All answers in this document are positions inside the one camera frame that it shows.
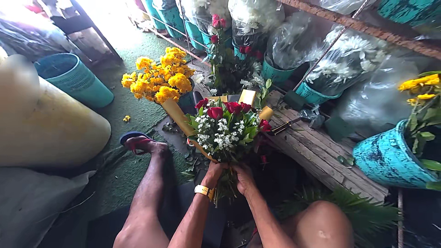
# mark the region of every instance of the bouquet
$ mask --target bouquet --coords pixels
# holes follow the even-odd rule
[[[185,65],[187,61],[183,58],[186,55],[177,47],[167,47],[160,64],[148,57],[139,57],[136,68],[144,73],[126,73],[121,84],[137,99],[145,98],[157,104],[163,104],[169,98],[178,102],[181,94],[193,89],[189,78],[194,70]]]
[[[249,104],[205,98],[196,108],[196,116],[186,115],[195,134],[188,138],[198,142],[218,162],[239,162],[253,148],[256,135],[271,129],[268,121],[261,120]],[[218,183],[215,203],[231,192],[236,195],[234,181],[232,171],[225,170]]]

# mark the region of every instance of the plastic wrap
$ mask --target plastic wrap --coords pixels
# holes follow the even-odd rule
[[[233,41],[237,46],[254,46],[283,22],[282,3],[275,0],[229,0]]]
[[[176,0],[153,0],[152,5],[157,10],[169,10],[176,7]]]
[[[23,6],[5,3],[0,4],[0,40],[31,61],[78,50],[48,19]]]
[[[312,41],[317,39],[314,18],[318,17],[304,11],[295,12],[270,34],[266,54],[273,67],[291,70],[305,62]]]
[[[370,0],[367,6],[375,3],[376,0]],[[335,11],[337,13],[348,15],[358,10],[364,0],[320,0],[319,5],[322,8]]]
[[[336,26],[326,35],[324,45],[312,49],[306,59],[314,64],[314,57],[323,54],[342,29],[343,26]],[[312,89],[327,96],[335,96],[370,77],[370,73],[387,54],[386,41],[347,30],[307,76],[306,81]]]
[[[214,28],[211,25],[214,14],[225,20],[224,30],[231,27],[228,0],[182,0],[181,4],[186,18],[205,33],[214,33]]]
[[[416,63],[419,61],[387,56],[370,80],[354,85],[340,97],[332,116],[339,116],[365,137],[387,131],[407,119],[412,109],[406,102],[409,96],[398,86],[418,77]]]

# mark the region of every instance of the metal rod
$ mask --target metal rod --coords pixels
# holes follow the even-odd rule
[[[369,3],[370,0],[365,0],[363,4],[358,8],[358,10],[354,13],[352,18],[356,18],[360,12],[366,7],[366,5]],[[306,74],[303,76],[302,80],[294,87],[294,91],[300,86],[300,84],[306,79],[306,77],[317,67],[318,63],[326,56],[326,54],[331,50],[331,48],[335,45],[335,43],[340,39],[340,37],[343,35],[343,33],[348,30],[348,27],[345,26],[343,30],[340,31],[340,33],[337,35],[337,37],[332,41],[331,45],[326,49],[326,51],[320,56],[320,58],[314,63],[314,65],[308,69]]]

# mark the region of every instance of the teal bucket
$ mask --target teal bucket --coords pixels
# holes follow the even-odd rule
[[[185,34],[184,21],[179,16],[178,7],[175,6],[169,10],[158,10],[157,9],[157,11],[158,11],[158,14],[161,17],[161,20],[163,22],[165,22],[166,24],[181,31],[183,34]],[[165,28],[167,29],[167,31],[171,37],[173,37],[175,39],[179,39],[179,38],[183,37],[182,34],[180,34],[179,32],[176,32],[176,30],[174,30],[174,29],[172,29],[168,26],[165,26]]]
[[[271,79],[274,85],[278,87],[283,86],[282,83],[288,80],[288,78],[292,75],[293,72],[294,69],[287,71],[278,70],[272,67],[268,62],[266,62],[265,59],[263,60],[262,77],[265,80]]]
[[[439,0],[382,0],[378,13],[397,23],[423,24],[441,15]]]
[[[112,92],[71,53],[58,53],[34,63],[40,77],[91,108],[113,101]]]
[[[311,87],[309,87],[306,82],[302,82],[295,92],[303,97],[307,103],[315,104],[322,104],[327,100],[339,98],[342,94],[342,92],[340,92],[338,95],[335,96],[326,96],[318,91],[311,89]]]
[[[373,181],[404,188],[426,188],[437,179],[413,155],[404,140],[406,120],[394,129],[359,142],[353,150],[357,166]]]
[[[204,44],[204,39],[202,38],[202,33],[201,33],[201,31],[199,31],[198,27],[189,21],[184,21],[184,24],[185,24],[185,27],[187,28],[188,36],[190,38],[196,40],[197,42]],[[204,46],[196,43],[195,41],[190,40],[190,42],[191,42],[191,45],[194,48],[196,48],[197,50],[201,50],[201,51],[205,50]]]
[[[147,7],[146,10],[147,10],[148,14],[153,16],[154,18],[161,20],[161,17],[159,16],[158,11],[155,8],[153,8],[153,5],[152,5],[153,0],[144,0],[144,1],[146,3],[146,7]],[[155,19],[152,19],[152,22],[153,22],[153,26],[156,29],[159,29],[159,30],[165,29],[165,25],[163,23],[161,23]]]

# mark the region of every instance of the wooden plank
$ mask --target wooden plank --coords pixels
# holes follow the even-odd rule
[[[281,3],[301,9],[313,15],[323,17],[329,21],[350,27],[354,30],[364,32],[379,39],[391,42],[396,45],[403,46],[417,53],[421,53],[430,57],[441,60],[441,48],[423,41],[414,41],[412,38],[394,34],[388,30],[382,30],[379,27],[370,25],[366,22],[353,19],[348,15],[342,15],[331,10],[327,10],[320,6],[306,3],[302,0],[277,0]]]

